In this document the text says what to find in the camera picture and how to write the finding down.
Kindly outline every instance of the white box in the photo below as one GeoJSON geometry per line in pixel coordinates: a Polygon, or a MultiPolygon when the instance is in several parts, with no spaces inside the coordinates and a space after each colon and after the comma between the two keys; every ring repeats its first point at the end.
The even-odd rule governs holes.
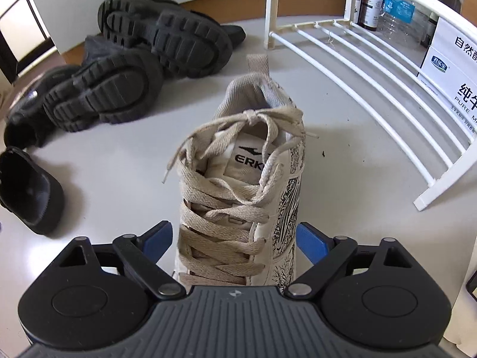
{"type": "Polygon", "coordinates": [[[422,76],[418,78],[449,105],[471,132],[477,129],[477,45],[439,19],[421,67],[423,73],[449,96],[449,102],[422,76]]]}

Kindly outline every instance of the shoelace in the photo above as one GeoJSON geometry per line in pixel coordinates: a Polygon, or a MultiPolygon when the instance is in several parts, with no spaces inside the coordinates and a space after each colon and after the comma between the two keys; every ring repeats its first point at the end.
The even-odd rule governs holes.
{"type": "Polygon", "coordinates": [[[305,135],[301,123],[302,112],[292,106],[275,109],[246,110],[206,123],[192,132],[178,147],[167,166],[164,181],[178,162],[178,173],[183,195],[179,229],[179,258],[194,275],[180,273],[185,285],[245,284],[245,278],[262,272],[265,265],[250,261],[265,245],[265,239],[250,238],[254,223],[266,223],[266,210],[261,208],[273,198],[278,180],[283,175],[283,164],[278,156],[297,146],[305,135]],[[264,122],[268,128],[262,148],[264,168],[258,185],[229,184],[220,178],[205,178],[196,172],[202,160],[221,155],[245,125],[264,122]],[[223,131],[210,142],[218,130],[223,131]],[[270,144],[279,130],[292,135],[266,158],[270,144]],[[244,223],[219,221],[231,217],[244,223]]]}

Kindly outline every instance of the screw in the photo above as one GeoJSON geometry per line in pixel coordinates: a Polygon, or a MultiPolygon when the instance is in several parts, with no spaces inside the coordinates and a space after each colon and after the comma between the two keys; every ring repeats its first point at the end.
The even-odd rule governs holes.
{"type": "Polygon", "coordinates": [[[164,296],[174,296],[181,293],[182,290],[177,283],[166,283],[162,284],[157,291],[164,296]]]}
{"type": "Polygon", "coordinates": [[[306,296],[312,291],[312,288],[303,283],[295,283],[288,287],[288,292],[295,297],[306,296]]]}

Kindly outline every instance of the ribbed surface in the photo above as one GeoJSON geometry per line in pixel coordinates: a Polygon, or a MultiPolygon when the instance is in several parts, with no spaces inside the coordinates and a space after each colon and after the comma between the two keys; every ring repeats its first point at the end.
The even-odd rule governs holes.
{"type": "Polygon", "coordinates": [[[61,129],[77,132],[98,120],[117,124],[144,116],[162,87],[162,68],[143,50],[102,58],[51,89],[45,111],[61,129]]]}
{"type": "Polygon", "coordinates": [[[146,41],[174,74],[191,78],[214,74],[232,55],[231,41],[220,25],[170,2],[106,0],[98,23],[103,35],[115,43],[131,47],[146,41]]]}
{"type": "Polygon", "coordinates": [[[21,358],[445,358],[436,346],[412,352],[365,350],[326,328],[307,302],[275,287],[196,287],[186,299],[162,302],[133,336],[91,352],[34,345],[21,358]]]}

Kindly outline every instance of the brand logo on box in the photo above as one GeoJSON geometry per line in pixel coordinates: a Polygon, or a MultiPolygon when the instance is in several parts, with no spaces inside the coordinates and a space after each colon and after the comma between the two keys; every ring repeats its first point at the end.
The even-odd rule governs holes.
{"type": "Polygon", "coordinates": [[[445,64],[437,56],[433,56],[431,62],[439,71],[445,72],[447,70],[447,64],[445,64]]]}

